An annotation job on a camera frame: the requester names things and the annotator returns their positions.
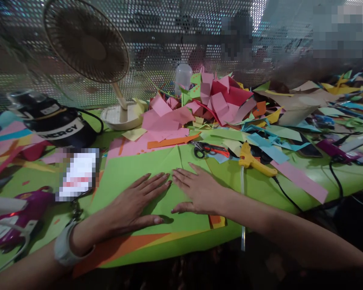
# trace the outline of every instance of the scissors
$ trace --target scissors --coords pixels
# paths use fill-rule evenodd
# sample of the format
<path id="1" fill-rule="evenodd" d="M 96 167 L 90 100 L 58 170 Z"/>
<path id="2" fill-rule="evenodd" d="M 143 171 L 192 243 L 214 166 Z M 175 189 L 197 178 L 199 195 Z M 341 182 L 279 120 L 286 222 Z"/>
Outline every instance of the scissors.
<path id="1" fill-rule="evenodd" d="M 216 146 L 216 145 L 212 145 L 212 144 L 208 144 L 208 143 L 204 143 L 204 142 L 199 142 L 199 141 L 193 141 L 193 140 L 190 141 L 190 144 L 195 146 L 194 155 L 196 158 L 199 158 L 199 159 L 206 157 L 206 153 L 209 153 L 209 152 L 219 153 L 219 154 L 222 154 L 223 156 L 226 156 L 227 158 L 230 157 L 230 153 L 224 147 L 220 147 L 220 146 Z"/>

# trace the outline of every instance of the fan stand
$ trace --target fan stand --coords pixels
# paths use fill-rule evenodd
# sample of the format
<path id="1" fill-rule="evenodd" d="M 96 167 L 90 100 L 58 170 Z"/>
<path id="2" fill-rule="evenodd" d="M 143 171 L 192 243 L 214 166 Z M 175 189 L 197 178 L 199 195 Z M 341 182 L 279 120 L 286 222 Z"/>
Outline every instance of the fan stand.
<path id="1" fill-rule="evenodd" d="M 131 130 L 141 125 L 142 118 L 139 118 L 134 112 L 136 102 L 126 102 L 117 83 L 112 83 L 111 86 L 117 95 L 120 105 L 111 106 L 103 110 L 101 113 L 102 121 L 110 129 L 116 131 Z"/>

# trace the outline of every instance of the plastic bottle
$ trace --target plastic bottle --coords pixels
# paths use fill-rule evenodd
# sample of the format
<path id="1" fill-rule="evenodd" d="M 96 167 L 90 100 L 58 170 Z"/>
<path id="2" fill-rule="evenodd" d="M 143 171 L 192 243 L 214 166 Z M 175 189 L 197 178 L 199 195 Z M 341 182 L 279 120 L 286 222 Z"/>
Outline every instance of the plastic bottle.
<path id="1" fill-rule="evenodd" d="M 181 95 L 179 85 L 186 90 L 190 89 L 192 77 L 192 68 L 188 64 L 179 64 L 176 68 L 176 80 L 175 80 L 175 94 Z"/>

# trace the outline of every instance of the metal mesh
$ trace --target metal mesh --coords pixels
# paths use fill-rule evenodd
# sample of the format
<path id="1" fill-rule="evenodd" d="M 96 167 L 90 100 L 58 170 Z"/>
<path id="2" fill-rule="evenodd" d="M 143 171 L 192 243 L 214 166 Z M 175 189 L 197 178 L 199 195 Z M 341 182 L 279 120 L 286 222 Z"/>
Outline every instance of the metal mesh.
<path id="1" fill-rule="evenodd" d="M 347 54 L 338 58 L 333 53 L 327 58 L 313 56 L 314 11 L 333 22 L 336 12 L 328 7 L 345 2 L 89 1 L 118 28 L 127 44 L 130 69 L 119 82 L 127 100 L 153 97 L 156 89 L 149 78 L 163 90 L 173 91 L 175 68 L 180 63 L 188 63 L 193 71 L 203 64 L 207 71 L 217 71 L 219 76 L 233 72 L 234 78 L 246 87 L 268 79 L 294 87 L 308 79 L 318 80 L 348 69 L 360 70 L 363 54 L 362 57 Z M 68 106 L 96 108 L 115 104 L 117 99 L 110 85 L 84 78 L 53 52 L 42 24 L 44 3 L 43 0 L 0 0 L 0 23 L 38 62 L 27 71 L 0 46 L 0 111 L 8 105 L 6 92 L 25 87 L 47 93 Z M 363 0 L 347 3 L 363 5 Z M 320 12 L 320 5 L 326 7 L 325 13 Z M 338 28 L 337 33 L 346 39 L 337 41 L 350 42 L 348 32 L 357 23 L 350 24 Z M 318 46 L 318 51 L 323 49 L 333 51 Z M 356 51 L 363 51 L 363 48 L 357 47 Z M 50 75 L 72 101 L 46 78 L 39 78 L 40 74 Z"/>

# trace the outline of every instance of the paper roll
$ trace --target paper roll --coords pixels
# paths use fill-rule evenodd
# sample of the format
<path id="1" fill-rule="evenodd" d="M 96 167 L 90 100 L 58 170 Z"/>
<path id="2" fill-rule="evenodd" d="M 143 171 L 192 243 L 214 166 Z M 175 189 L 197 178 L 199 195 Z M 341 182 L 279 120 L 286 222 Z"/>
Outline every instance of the paper roll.
<path id="1" fill-rule="evenodd" d="M 293 101 L 293 105 L 284 108 L 286 112 L 278 121 L 281 126 L 296 126 L 311 113 L 313 113 L 319 106 L 320 102 L 311 97 L 298 97 Z"/>

